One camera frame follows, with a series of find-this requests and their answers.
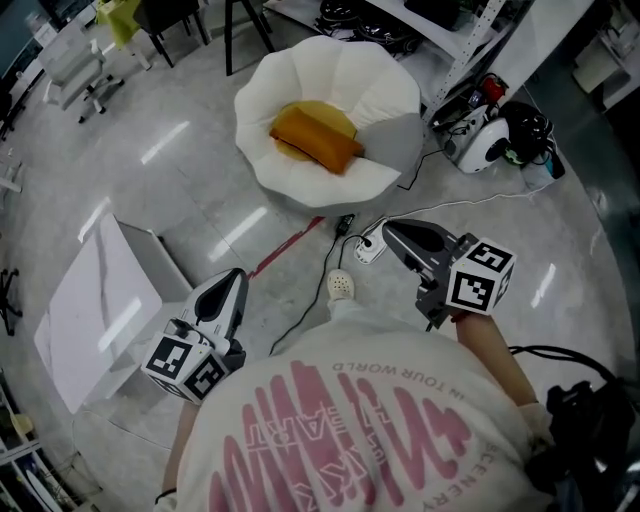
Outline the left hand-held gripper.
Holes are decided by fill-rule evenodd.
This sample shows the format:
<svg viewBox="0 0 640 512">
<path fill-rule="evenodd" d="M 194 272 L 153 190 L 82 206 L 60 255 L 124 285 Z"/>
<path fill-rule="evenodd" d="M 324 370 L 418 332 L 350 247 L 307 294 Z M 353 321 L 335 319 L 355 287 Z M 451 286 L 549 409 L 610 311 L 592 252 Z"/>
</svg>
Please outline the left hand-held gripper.
<svg viewBox="0 0 640 512">
<path fill-rule="evenodd" d="M 247 294 L 248 276 L 241 268 L 220 272 L 195 288 L 179 314 L 152 338 L 141 371 L 165 392 L 202 403 L 246 362 L 236 331 Z"/>
</svg>

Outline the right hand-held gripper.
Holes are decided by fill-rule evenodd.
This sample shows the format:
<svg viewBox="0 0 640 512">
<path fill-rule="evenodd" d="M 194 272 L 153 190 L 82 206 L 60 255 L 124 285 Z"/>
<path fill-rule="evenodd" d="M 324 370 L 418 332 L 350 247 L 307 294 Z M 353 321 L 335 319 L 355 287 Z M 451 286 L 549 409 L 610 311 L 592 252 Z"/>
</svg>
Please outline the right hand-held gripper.
<svg viewBox="0 0 640 512">
<path fill-rule="evenodd" d="M 460 311 L 490 315 L 508 290 L 516 254 L 488 238 L 415 219 L 386 222 L 382 236 L 420 277 L 415 306 L 434 328 Z"/>
</svg>

